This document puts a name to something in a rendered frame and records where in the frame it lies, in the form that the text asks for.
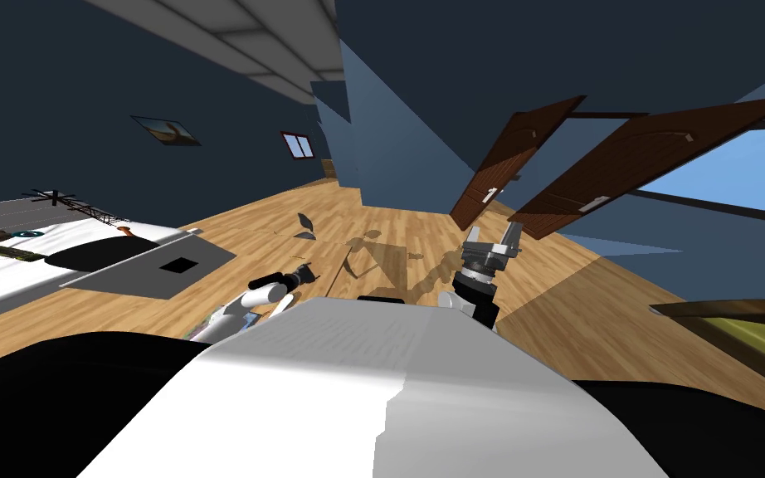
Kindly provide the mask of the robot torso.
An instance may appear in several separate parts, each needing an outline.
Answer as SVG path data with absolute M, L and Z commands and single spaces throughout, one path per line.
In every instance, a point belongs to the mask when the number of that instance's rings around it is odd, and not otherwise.
M 667 478 L 464 313 L 316 298 L 207 348 L 77 478 Z

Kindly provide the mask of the framed wall picture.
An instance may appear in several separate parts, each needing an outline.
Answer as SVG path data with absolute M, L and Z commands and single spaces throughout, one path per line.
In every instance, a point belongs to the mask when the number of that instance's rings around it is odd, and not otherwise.
M 131 115 L 136 123 L 143 127 L 162 145 L 168 146 L 200 146 L 200 142 L 177 121 L 147 118 Z

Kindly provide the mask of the brown and green furniture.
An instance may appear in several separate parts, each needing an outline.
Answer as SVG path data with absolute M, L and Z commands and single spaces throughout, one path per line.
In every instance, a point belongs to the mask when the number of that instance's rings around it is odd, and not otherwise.
M 653 304 L 672 319 L 765 377 L 765 300 L 706 300 Z

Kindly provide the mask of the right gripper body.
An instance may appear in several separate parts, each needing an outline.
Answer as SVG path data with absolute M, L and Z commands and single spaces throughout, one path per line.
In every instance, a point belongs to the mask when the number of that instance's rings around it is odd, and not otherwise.
M 462 249 L 463 270 L 483 276 L 495 276 L 497 271 L 504 271 L 509 260 L 521 252 L 516 246 L 473 241 L 464 242 Z

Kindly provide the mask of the small red-framed window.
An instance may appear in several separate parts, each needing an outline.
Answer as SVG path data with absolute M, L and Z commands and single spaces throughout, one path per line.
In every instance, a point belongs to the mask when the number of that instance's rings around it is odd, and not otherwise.
M 314 151 L 309 140 L 309 136 L 305 134 L 292 134 L 289 132 L 280 133 L 286 146 L 288 147 L 292 159 L 314 159 Z

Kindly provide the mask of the brown wooden door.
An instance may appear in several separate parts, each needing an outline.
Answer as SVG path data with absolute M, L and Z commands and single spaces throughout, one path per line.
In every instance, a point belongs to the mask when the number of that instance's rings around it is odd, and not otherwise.
M 488 207 L 482 199 L 490 188 L 499 194 L 512 177 L 556 132 L 562 122 L 586 99 L 577 95 L 551 105 L 511 115 L 497 140 L 450 212 L 460 230 L 466 230 Z
M 535 240 L 686 165 L 765 120 L 765 99 L 631 119 L 509 217 Z M 611 200 L 590 212 L 591 200 Z

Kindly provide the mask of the large window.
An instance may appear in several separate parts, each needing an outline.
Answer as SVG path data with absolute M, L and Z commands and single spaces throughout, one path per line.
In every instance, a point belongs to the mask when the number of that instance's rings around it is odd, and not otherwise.
M 742 134 L 641 191 L 765 210 L 765 129 Z

